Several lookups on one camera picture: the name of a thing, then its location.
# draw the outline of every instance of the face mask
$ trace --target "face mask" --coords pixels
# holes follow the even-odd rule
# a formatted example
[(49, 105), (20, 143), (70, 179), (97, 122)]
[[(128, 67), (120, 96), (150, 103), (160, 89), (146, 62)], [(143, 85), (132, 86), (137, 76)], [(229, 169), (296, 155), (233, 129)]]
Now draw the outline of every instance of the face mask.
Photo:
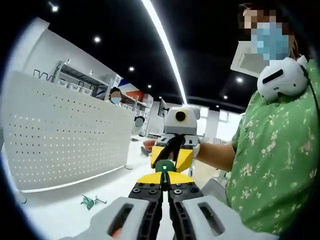
[(142, 127), (143, 124), (144, 124), (144, 121), (143, 121), (141, 118), (138, 118), (138, 119), (135, 120), (135, 122), (134, 122), (134, 125), (135, 125), (137, 128)]
[(111, 102), (113, 102), (114, 104), (118, 104), (121, 101), (121, 97), (112, 97), (111, 98)]
[(258, 22), (257, 29), (251, 29), (251, 46), (264, 60), (283, 60), (290, 54), (289, 36), (277, 22)]

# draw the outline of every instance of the person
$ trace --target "person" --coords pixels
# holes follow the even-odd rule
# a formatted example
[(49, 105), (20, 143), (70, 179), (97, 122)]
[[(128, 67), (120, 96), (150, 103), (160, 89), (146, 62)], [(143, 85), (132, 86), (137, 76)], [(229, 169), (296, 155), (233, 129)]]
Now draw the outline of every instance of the person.
[[(278, 61), (301, 57), (296, 34), (277, 6), (242, 4), (240, 10), (240, 28), (251, 33), (257, 53)], [(261, 25), (269, 30), (269, 36), (263, 35)], [(305, 66), (320, 99), (316, 62), (310, 59)], [(226, 187), (227, 204), (239, 213), (246, 227), (279, 236), (307, 200), (317, 173), (319, 131), (310, 86), (295, 96), (280, 94), (270, 103), (256, 91), (231, 144), (202, 142), (196, 159), (232, 171)], [(152, 150), (155, 140), (143, 144)]]
[(139, 135), (140, 137), (144, 137), (143, 125), (145, 122), (145, 118), (143, 116), (136, 116), (134, 118), (134, 126), (132, 128), (132, 135)]
[(117, 106), (121, 106), (120, 105), (121, 100), (122, 100), (121, 90), (114, 86), (110, 90), (109, 98), (108, 100), (106, 100), (106, 102), (117, 105)]

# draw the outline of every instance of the black ceiling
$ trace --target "black ceiling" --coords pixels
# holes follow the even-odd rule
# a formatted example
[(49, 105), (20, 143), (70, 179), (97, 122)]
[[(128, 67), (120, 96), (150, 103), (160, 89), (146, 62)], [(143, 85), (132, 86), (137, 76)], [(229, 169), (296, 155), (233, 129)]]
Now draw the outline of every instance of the black ceiling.
[[(151, 0), (169, 40), (188, 103), (243, 112), (256, 78), (230, 70), (242, 32), (237, 1)], [(182, 99), (165, 48), (141, 0), (61, 0), (39, 16), (49, 29), (83, 49), (155, 99)], [(93, 42), (94, 36), (101, 42)], [(135, 71), (129, 72), (129, 66)], [(236, 78), (243, 78), (238, 83)]]

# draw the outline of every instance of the white pegboard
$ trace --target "white pegboard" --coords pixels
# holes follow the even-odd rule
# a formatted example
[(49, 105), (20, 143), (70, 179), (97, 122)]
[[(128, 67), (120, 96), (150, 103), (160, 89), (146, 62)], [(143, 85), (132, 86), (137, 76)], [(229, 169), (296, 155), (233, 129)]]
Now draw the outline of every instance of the white pegboard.
[(126, 164), (134, 112), (21, 72), (9, 81), (1, 117), (19, 190), (70, 184)]

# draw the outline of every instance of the floral pattern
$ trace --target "floral pattern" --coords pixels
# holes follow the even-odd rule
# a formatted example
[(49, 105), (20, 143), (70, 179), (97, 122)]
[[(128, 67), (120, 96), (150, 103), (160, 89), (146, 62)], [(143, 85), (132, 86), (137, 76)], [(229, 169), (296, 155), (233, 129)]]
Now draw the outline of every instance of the floral pattern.
[[(320, 102), (320, 72), (309, 62)], [(298, 98), (266, 104), (256, 92), (232, 139), (236, 149), (227, 202), (244, 225), (279, 235), (305, 203), (317, 174), (320, 149), (317, 109), (311, 89)]]

